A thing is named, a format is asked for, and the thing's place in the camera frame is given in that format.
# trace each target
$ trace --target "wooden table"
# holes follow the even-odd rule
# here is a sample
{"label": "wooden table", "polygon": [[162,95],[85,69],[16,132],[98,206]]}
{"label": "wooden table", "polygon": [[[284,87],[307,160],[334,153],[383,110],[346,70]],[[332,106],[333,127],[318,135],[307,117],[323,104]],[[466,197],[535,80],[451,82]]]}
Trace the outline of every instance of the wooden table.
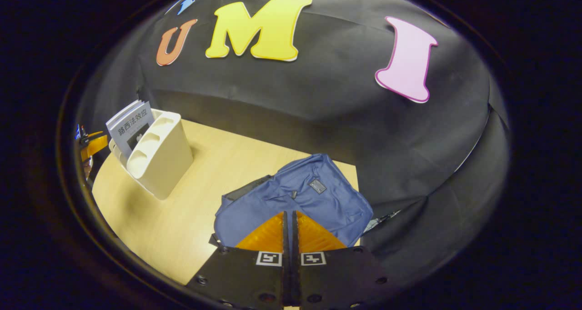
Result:
{"label": "wooden table", "polygon": [[[141,188],[111,154],[93,196],[115,234],[142,260],[186,284],[216,249],[208,243],[221,196],[309,156],[182,120],[194,162],[166,200]],[[357,190],[356,167],[335,161]]]}

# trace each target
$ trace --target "yellow letter m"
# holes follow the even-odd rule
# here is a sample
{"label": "yellow letter m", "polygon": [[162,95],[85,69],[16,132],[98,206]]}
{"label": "yellow letter m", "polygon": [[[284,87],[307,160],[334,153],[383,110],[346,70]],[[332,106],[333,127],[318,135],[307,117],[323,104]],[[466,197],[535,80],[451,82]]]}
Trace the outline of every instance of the yellow letter m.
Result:
{"label": "yellow letter m", "polygon": [[251,55],[281,61],[297,59],[299,52],[293,46],[295,24],[303,7],[310,4],[311,0],[270,0],[253,18],[242,2],[218,8],[214,12],[218,19],[206,57],[224,58],[228,55],[227,33],[235,54],[242,55],[256,33],[261,31],[258,42],[251,47]]}

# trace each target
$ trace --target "book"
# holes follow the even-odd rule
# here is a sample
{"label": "book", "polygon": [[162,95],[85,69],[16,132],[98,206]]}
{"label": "book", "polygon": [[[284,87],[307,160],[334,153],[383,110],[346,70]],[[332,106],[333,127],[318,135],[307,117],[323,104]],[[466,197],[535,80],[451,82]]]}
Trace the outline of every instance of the book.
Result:
{"label": "book", "polygon": [[106,126],[115,145],[129,159],[133,149],[153,123],[154,115],[149,101],[137,100],[108,120]]}

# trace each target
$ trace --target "pink letter i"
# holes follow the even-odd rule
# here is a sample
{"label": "pink letter i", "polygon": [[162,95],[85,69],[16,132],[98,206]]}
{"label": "pink letter i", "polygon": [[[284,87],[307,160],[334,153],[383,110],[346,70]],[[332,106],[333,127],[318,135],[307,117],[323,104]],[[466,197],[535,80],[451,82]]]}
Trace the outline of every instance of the pink letter i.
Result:
{"label": "pink letter i", "polygon": [[416,103],[425,103],[430,94],[426,88],[426,72],[431,46],[438,45],[424,30],[403,20],[386,17],[396,33],[388,66],[376,72],[376,82]]}

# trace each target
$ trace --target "blue backpack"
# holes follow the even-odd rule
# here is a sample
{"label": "blue backpack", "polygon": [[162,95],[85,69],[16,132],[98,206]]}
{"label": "blue backpack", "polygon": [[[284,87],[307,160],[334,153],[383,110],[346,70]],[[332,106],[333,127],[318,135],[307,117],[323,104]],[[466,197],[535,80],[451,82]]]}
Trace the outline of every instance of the blue backpack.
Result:
{"label": "blue backpack", "polygon": [[216,237],[226,246],[243,238],[273,216],[301,211],[330,231],[345,246],[353,246],[372,218],[366,199],[351,187],[328,155],[293,161],[274,176],[266,176],[222,196],[216,213]]}

